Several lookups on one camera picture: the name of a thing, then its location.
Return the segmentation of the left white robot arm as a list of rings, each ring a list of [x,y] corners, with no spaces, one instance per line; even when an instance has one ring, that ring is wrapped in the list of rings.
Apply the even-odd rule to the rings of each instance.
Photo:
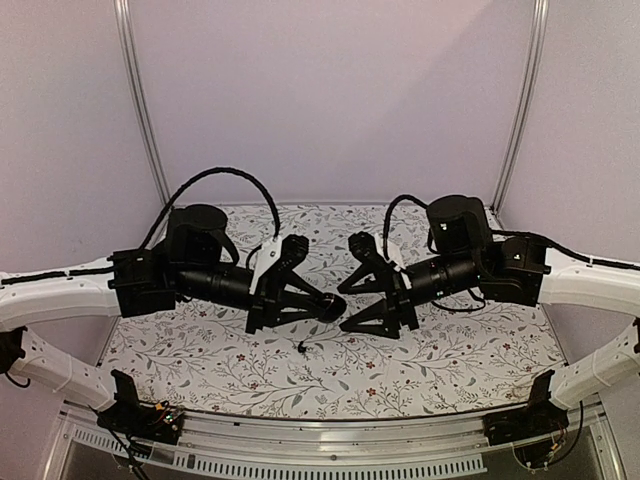
[[[30,325],[71,318],[129,318],[202,300],[243,310],[253,334],[301,320],[336,321],[345,301],[295,271],[308,254],[306,237],[275,235],[239,266],[220,209],[196,204],[174,210],[152,248],[117,251],[76,269],[1,276],[1,372],[36,381],[111,419],[128,434],[148,426],[134,381],[101,372],[48,344]]]

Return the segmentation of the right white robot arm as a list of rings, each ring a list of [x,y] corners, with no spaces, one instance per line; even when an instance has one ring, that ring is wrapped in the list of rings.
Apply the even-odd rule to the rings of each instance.
[[[339,292],[384,297],[343,321],[345,332],[396,339],[401,327],[417,328],[417,307],[473,289],[485,301],[574,305],[639,316],[636,264],[580,254],[539,234],[494,230],[476,197],[448,195],[425,203],[401,194],[391,204],[403,201],[425,211],[432,255],[403,264],[389,240],[390,212],[381,235],[351,235],[349,250],[360,265]]]

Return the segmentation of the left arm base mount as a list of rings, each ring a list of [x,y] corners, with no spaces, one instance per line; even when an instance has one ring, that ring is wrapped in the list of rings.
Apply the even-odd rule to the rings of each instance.
[[[118,370],[112,370],[111,376],[115,380],[115,403],[97,412],[97,425],[128,437],[177,445],[184,425],[184,409],[168,401],[143,404],[131,376]]]

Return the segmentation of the black earbud charging case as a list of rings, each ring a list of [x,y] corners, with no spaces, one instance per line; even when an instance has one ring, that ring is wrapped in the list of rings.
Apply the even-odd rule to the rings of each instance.
[[[322,323],[333,323],[346,311],[346,301],[334,293],[325,293],[320,301],[320,313],[317,320]]]

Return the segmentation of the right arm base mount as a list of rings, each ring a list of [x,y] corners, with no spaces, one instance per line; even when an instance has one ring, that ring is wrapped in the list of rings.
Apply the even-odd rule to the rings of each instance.
[[[514,449],[516,460],[529,469],[548,467],[564,443],[569,426],[567,411],[551,403],[549,391],[554,370],[537,376],[524,406],[482,417],[483,433],[491,446],[523,441],[558,433],[559,440],[547,438],[538,444]]]

